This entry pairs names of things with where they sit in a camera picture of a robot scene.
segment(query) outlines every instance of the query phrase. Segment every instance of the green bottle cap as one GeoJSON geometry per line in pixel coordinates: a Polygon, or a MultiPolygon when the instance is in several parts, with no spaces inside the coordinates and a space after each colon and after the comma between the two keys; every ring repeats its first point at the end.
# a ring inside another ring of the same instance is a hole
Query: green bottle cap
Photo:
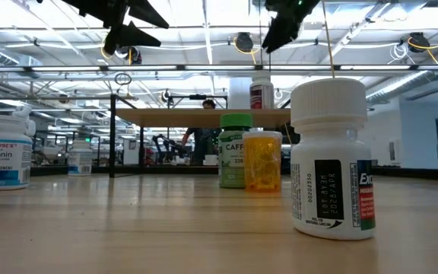
{"type": "Polygon", "coordinates": [[[252,115],[248,113],[229,113],[221,115],[221,128],[229,126],[252,127],[252,115]]]}

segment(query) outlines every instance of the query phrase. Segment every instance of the black label panel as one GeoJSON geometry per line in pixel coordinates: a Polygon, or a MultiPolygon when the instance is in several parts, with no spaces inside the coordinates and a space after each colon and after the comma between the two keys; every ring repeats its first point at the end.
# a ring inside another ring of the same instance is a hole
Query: black label panel
{"type": "Polygon", "coordinates": [[[344,220],[339,160],[316,160],[317,217],[344,220]]]}

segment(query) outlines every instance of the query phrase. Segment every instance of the desk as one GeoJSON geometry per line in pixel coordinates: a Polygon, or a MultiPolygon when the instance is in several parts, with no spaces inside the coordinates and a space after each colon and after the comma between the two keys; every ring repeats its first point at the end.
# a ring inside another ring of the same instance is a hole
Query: desk
{"type": "Polygon", "coordinates": [[[0,273],[438,273],[438,181],[374,180],[376,237],[349,242],[293,229],[288,178],[32,177],[0,192],[0,273]]]}

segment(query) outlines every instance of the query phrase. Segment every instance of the green label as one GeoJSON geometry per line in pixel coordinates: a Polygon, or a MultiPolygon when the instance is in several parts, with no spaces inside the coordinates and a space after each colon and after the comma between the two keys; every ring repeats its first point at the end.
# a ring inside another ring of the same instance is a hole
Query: green label
{"type": "Polygon", "coordinates": [[[222,132],[219,138],[219,177],[221,187],[245,187],[243,156],[243,132],[222,132]]]}

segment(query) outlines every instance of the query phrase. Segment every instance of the red label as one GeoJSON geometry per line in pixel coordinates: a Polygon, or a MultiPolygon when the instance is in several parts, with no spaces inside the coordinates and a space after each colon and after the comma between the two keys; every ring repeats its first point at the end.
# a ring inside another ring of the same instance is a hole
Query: red label
{"type": "Polygon", "coordinates": [[[249,92],[249,100],[252,110],[260,110],[263,108],[262,88],[253,87],[249,92]]]}
{"type": "Polygon", "coordinates": [[[374,218],[373,185],[359,188],[361,220],[374,218]]]}

